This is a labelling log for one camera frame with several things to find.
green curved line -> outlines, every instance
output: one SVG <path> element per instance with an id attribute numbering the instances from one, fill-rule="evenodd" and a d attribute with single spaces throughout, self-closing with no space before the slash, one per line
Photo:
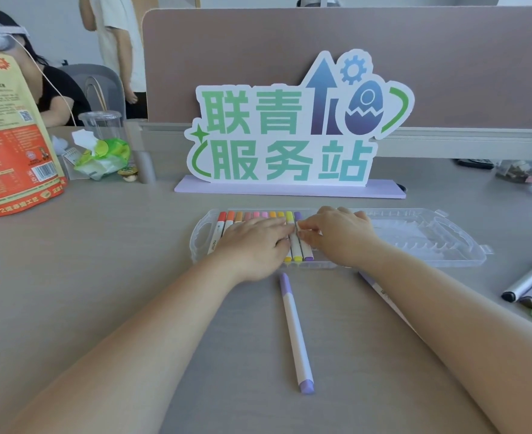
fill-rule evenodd
<path id="1" fill-rule="evenodd" d="M 207 176 L 208 178 L 212 177 L 212 174 L 209 174 L 208 172 L 204 172 L 202 169 L 198 167 L 198 157 L 202 153 L 204 149 L 208 147 L 208 142 L 204 141 L 199 148 L 196 149 L 196 152 L 194 152 L 194 156 L 192 157 L 192 167 L 194 170 L 199 173 L 200 175 Z"/>
<path id="2" fill-rule="evenodd" d="M 397 123 L 399 119 L 403 116 L 403 114 L 407 112 L 407 109 L 409 108 L 409 98 L 405 92 L 392 86 L 390 87 L 389 93 L 394 94 L 395 96 L 401 98 L 402 108 L 399 111 L 399 114 L 394 116 L 390 122 L 388 122 L 386 125 L 382 127 L 382 130 L 380 131 L 381 133 L 389 130 L 395 123 Z"/>

gray chair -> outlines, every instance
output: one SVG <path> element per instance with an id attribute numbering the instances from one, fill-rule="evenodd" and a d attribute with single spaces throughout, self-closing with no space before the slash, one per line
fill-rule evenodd
<path id="1" fill-rule="evenodd" d="M 125 121 L 125 94 L 116 72 L 96 64 L 64 65 L 60 68 L 81 87 L 92 111 L 118 111 Z"/>

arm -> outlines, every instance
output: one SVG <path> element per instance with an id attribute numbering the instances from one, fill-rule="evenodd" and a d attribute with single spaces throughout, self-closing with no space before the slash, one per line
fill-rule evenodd
<path id="1" fill-rule="evenodd" d="M 90 32 L 95 32 L 97 24 L 95 23 L 95 15 L 89 0 L 79 0 L 79 13 L 82 16 L 83 27 Z"/>
<path id="2" fill-rule="evenodd" d="M 31 402 L 9 434 L 157 434 L 196 347 L 230 289 L 274 272 L 284 219 L 230 227 L 216 250 Z"/>
<path id="3" fill-rule="evenodd" d="M 133 54 L 130 33 L 123 29 L 110 28 L 117 41 L 117 58 L 120 64 L 120 77 L 125 91 L 125 100 L 136 103 L 138 98 L 131 89 L 131 72 L 133 70 Z"/>
<path id="4" fill-rule="evenodd" d="M 41 113 L 41 118 L 46 128 L 67 125 L 71 118 L 70 108 L 74 107 L 73 99 L 69 97 L 56 96 L 51 101 L 51 106 L 47 111 Z"/>
<path id="5" fill-rule="evenodd" d="M 299 233 L 307 243 L 387 291 L 501 433 L 532 432 L 532 323 L 380 240 L 363 212 L 322 207 L 299 225 L 313 230 Z"/>

desk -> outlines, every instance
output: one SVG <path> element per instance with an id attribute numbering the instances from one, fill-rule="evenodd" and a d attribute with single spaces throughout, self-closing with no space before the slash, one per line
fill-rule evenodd
<path id="1" fill-rule="evenodd" d="M 499 299 L 532 265 L 532 194 L 523 186 L 450 160 L 376 158 L 371 177 L 407 186 L 406 200 L 174 193 L 188 149 L 154 153 L 155 184 L 72 182 L 62 196 L 0 219 L 0 424 L 191 264 L 190 233 L 211 208 L 442 209 L 495 250 L 482 267 L 446 271 L 527 316 Z M 226 298 L 162 433 L 496 432 L 356 273 L 289 274 L 316 394 L 298 392 L 280 291 L 266 279 Z"/>

white shirt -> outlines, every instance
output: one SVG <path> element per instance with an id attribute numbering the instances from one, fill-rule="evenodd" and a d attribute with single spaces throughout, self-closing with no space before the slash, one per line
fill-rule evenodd
<path id="1" fill-rule="evenodd" d="M 120 73 L 117 41 L 108 27 L 127 30 L 130 34 L 133 64 L 130 87 L 134 93 L 146 91 L 146 64 L 142 37 L 131 0 L 90 0 L 95 15 L 99 49 L 105 66 Z"/>

